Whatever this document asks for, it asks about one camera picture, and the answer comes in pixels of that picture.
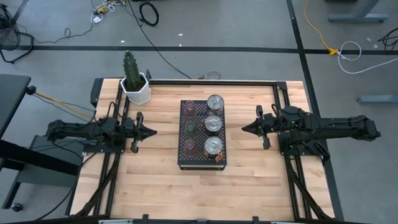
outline hexagonal white planter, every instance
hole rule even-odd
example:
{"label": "hexagonal white planter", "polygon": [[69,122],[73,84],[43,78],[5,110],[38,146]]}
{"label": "hexagonal white planter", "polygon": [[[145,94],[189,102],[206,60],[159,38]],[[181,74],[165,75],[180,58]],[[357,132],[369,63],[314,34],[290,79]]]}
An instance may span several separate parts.
{"label": "hexagonal white planter", "polygon": [[141,88],[140,91],[126,91],[126,88],[124,87],[124,81],[126,80],[126,77],[124,77],[120,81],[120,85],[123,88],[123,91],[129,98],[129,100],[137,105],[143,105],[145,103],[148,103],[150,101],[150,88],[149,88],[149,83],[147,78],[143,73],[139,73],[142,78],[145,79],[145,85]]}

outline cactus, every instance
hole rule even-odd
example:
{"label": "cactus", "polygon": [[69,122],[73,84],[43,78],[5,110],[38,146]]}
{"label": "cactus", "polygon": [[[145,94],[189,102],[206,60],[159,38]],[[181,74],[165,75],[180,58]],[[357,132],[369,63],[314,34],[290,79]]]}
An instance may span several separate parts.
{"label": "cactus", "polygon": [[128,90],[137,91],[137,87],[142,83],[142,79],[138,72],[136,59],[130,51],[126,51],[123,59],[124,73],[126,74],[125,86]]}

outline gray floor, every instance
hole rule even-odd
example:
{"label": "gray floor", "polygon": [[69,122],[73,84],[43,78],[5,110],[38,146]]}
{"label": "gray floor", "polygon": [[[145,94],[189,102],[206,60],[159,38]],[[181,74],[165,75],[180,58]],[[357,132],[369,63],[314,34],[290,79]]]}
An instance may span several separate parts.
{"label": "gray floor", "polygon": [[[4,1],[13,14],[22,1]],[[293,0],[303,44],[306,49],[323,49],[322,43],[303,18],[304,0]],[[168,0],[154,1],[160,12],[157,27],[144,25],[144,30],[158,46],[222,46],[296,48],[285,1],[276,0]],[[30,0],[18,23],[39,40],[62,37],[65,27],[72,34],[90,26],[90,2]],[[310,1],[308,17],[324,33],[330,47],[339,48],[347,40],[372,50],[377,39],[396,28],[398,2],[380,1],[375,13],[389,13],[383,24],[332,24],[328,13],[348,12],[355,5],[331,1]],[[124,8],[117,7],[93,31],[83,37],[61,40],[56,45],[148,46],[135,21]],[[13,57],[21,52],[6,52]],[[149,69],[155,78],[183,78],[170,68],[156,52],[134,52],[141,70]],[[164,52],[170,63],[192,77],[218,71],[223,79],[303,80],[298,54],[236,52]],[[0,73],[29,75],[39,91],[57,99],[90,106],[89,93],[96,77],[123,76],[122,51],[53,51],[38,50],[15,65],[0,62]],[[357,71],[385,62],[393,57],[363,56],[354,63],[343,63]],[[335,57],[307,55],[317,100],[322,116],[356,116],[374,119],[382,137],[374,142],[351,139],[329,141],[333,170],[347,221],[395,223],[398,196],[398,153],[394,134],[397,105],[359,105],[360,95],[397,93],[398,62],[360,74],[343,73]],[[27,96],[21,103],[4,139],[28,146],[35,134],[43,134],[47,123],[63,119],[79,121],[68,114]],[[0,172],[0,201],[5,197],[15,173]],[[25,209],[20,213],[0,210],[0,222],[33,220],[59,202],[67,188],[22,185],[16,201]],[[50,217],[62,217],[65,204]]]}

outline yellow cable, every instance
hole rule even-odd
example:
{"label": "yellow cable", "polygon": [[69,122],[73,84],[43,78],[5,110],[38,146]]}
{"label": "yellow cable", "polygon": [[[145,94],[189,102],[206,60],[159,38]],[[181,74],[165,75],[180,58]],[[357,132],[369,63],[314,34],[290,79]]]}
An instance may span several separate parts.
{"label": "yellow cable", "polygon": [[323,40],[322,33],[321,33],[315,26],[313,26],[312,23],[308,20],[308,17],[307,17],[307,6],[308,6],[308,0],[305,1],[305,6],[304,6],[304,17],[305,17],[305,20],[306,20],[307,23],[312,27],[312,29],[314,29],[315,31],[318,32],[319,36],[321,37],[321,40],[322,40],[323,45],[329,50],[329,55],[332,56],[332,55],[334,55],[334,54],[337,54],[338,49],[333,49],[333,48],[329,47],[329,46],[325,43],[325,41]]}
{"label": "yellow cable", "polygon": [[92,118],[92,117],[93,117],[93,116],[87,115],[87,114],[85,114],[85,113],[82,113],[82,112],[80,112],[80,111],[77,111],[77,110],[75,110],[74,108],[72,108],[72,107],[66,105],[65,103],[62,103],[61,101],[52,98],[51,96],[47,96],[47,95],[44,95],[43,93],[39,93],[39,92],[36,92],[35,94],[36,94],[36,95],[39,95],[39,96],[41,96],[41,97],[44,97],[44,98],[46,98],[46,99],[48,99],[48,100],[54,101],[54,102],[56,102],[56,103],[59,103],[59,104],[61,104],[62,106],[66,107],[66,108],[72,110],[73,112],[76,112],[76,113],[78,113],[78,114],[80,114],[80,115],[82,115],[82,116],[86,116],[86,117],[88,117],[88,118]]}

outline wooden tabletop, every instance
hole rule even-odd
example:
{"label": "wooden tabletop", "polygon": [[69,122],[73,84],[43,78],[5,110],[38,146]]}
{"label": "wooden tabletop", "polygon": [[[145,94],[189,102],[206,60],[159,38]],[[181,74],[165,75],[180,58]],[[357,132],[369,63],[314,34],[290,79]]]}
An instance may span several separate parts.
{"label": "wooden tabletop", "polygon": [[[97,118],[106,116],[116,98],[118,79],[105,79],[97,105]],[[309,111],[302,82],[287,82],[290,104]],[[184,220],[293,220],[284,158],[276,134],[272,147],[262,148],[262,138],[241,128],[256,118],[256,105],[271,113],[274,93],[269,86],[151,85],[148,104],[130,104],[129,116],[141,111],[144,125],[157,134],[139,143],[133,154],[127,142],[121,156],[114,193],[112,218]],[[228,165],[224,171],[180,170],[177,165],[181,100],[206,100],[221,95],[225,102]],[[123,94],[119,112],[123,112]],[[95,155],[81,169],[71,214],[79,211],[98,186],[103,154]],[[321,160],[302,156],[307,189],[326,214],[334,217]],[[300,214],[303,203],[297,190]],[[106,197],[101,211],[104,213]]]}

